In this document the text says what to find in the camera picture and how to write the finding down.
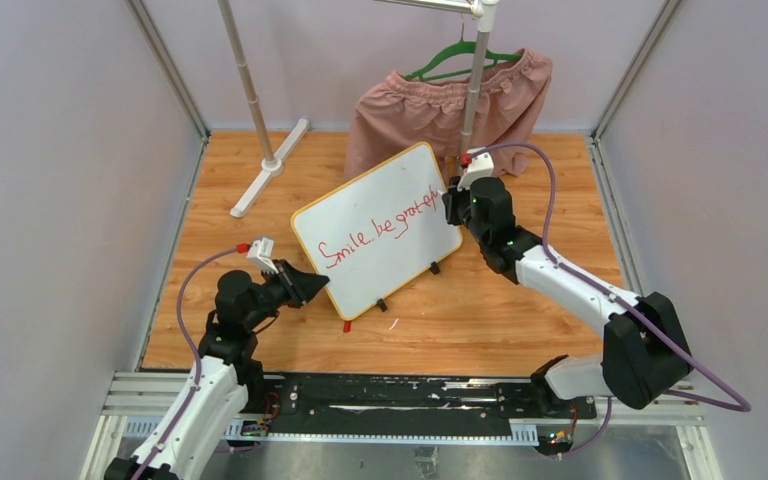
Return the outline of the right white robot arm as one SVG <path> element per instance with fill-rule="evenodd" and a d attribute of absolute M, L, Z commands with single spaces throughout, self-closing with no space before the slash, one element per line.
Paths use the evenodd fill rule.
<path fill-rule="evenodd" d="M 517 224 L 501 179 L 480 178 L 467 188 L 459 183 L 453 177 L 442 196 L 446 219 L 469 231 L 487 266 L 552 299 L 602 340 L 599 354 L 561 355 L 533 373 L 537 413 L 556 417 L 572 399 L 588 396 L 613 397 L 641 410 L 692 372 L 686 337 L 666 296 L 616 287 L 545 246 Z"/>

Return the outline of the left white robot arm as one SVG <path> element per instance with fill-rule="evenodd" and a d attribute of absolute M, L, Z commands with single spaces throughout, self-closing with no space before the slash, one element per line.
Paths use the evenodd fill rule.
<path fill-rule="evenodd" d="M 148 438 L 127 459 L 113 459 L 106 479 L 198 479 L 239 413 L 268 412 L 270 393 L 253 357 L 263 322 L 282 308 L 301 308 L 324 289 L 325 275 L 274 261 L 255 282 L 231 270 L 217 282 L 206 330 L 190 345 L 194 363 L 181 391 Z"/>

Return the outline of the yellow framed whiteboard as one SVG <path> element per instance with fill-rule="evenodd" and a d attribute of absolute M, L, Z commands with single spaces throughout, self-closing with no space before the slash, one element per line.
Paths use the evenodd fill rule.
<path fill-rule="evenodd" d="M 458 250 L 444 179 L 417 143 L 297 210 L 290 225 L 337 315 L 352 321 Z"/>

